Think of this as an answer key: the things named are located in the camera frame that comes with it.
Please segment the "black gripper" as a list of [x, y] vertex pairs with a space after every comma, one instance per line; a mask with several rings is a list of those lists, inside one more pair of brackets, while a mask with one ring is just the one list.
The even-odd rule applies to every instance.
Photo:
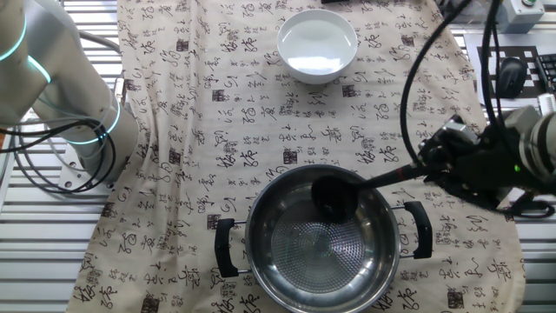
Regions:
[[512, 189], [535, 194], [535, 180], [524, 165], [513, 159], [493, 127], [478, 136], [461, 116], [453, 115], [419, 144], [420, 160], [430, 171], [426, 184], [483, 210], [500, 212], [500, 203]]

